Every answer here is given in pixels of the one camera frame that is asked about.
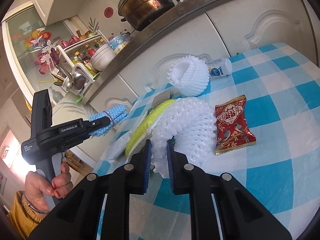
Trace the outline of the yellow sleeve forearm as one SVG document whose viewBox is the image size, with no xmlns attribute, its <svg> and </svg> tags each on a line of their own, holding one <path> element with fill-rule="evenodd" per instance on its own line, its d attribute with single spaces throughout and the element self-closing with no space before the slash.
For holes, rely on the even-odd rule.
<svg viewBox="0 0 320 240">
<path fill-rule="evenodd" d="M 25 201 L 24 191 L 15 193 L 7 218 L 23 239 L 27 239 L 32 231 L 43 221 L 43 218 L 35 214 L 28 206 Z"/>
</svg>

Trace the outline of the person's left hand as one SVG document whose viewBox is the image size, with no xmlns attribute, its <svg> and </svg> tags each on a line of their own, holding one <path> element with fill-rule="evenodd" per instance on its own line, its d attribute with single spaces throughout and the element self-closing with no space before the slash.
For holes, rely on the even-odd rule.
<svg viewBox="0 0 320 240">
<path fill-rule="evenodd" d="M 39 211 L 50 211 L 44 196 L 54 196 L 58 199 L 64 198 L 73 189 L 69 165 L 61 164 L 61 174 L 50 183 L 42 175 L 29 172 L 25 179 L 24 195 L 28 202 Z"/>
</svg>

